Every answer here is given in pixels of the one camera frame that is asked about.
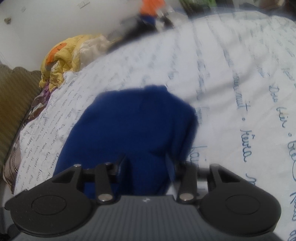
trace bed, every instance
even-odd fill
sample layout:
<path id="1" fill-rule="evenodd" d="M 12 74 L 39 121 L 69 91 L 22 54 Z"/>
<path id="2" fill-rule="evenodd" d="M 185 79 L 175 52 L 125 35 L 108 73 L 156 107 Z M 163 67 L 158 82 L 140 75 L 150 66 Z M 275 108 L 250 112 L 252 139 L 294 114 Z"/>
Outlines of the bed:
<path id="1" fill-rule="evenodd" d="M 224 13 L 66 72 L 45 109 L 20 133 L 14 194 L 52 177 L 69 132 L 97 94 L 165 85 L 196 110 L 199 127 L 187 160 L 199 167 L 221 164 L 274 195 L 282 208 L 275 232 L 296 239 L 295 44 L 289 19 Z"/>

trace blue garment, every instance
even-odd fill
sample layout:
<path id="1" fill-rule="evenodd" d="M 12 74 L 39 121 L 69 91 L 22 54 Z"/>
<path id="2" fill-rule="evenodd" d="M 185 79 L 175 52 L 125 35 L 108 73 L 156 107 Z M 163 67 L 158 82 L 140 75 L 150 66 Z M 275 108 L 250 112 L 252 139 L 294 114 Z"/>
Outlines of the blue garment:
<path id="1" fill-rule="evenodd" d="M 163 194 L 173 172 L 171 160 L 185 161 L 197 127 L 195 110 L 164 86 L 105 92 L 74 125 L 54 175 L 80 163 L 84 169 L 128 157 L 128 172 L 116 194 Z M 94 184 L 84 193 L 94 198 Z"/>

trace yellow blanket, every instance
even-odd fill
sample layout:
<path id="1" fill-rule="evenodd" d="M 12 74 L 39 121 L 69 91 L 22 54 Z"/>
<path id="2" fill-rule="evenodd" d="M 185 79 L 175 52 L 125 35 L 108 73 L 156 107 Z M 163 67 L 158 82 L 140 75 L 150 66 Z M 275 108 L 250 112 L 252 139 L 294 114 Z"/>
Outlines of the yellow blanket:
<path id="1" fill-rule="evenodd" d="M 49 91 L 59 87 L 63 82 L 63 73 L 67 71 L 77 72 L 80 70 L 80 47 L 91 39 L 100 38 L 103 41 L 97 43 L 101 53 L 107 51 L 111 43 L 101 34 L 78 35 L 58 43 L 44 58 L 41 65 L 41 81 L 39 86 L 44 88 L 49 81 Z"/>

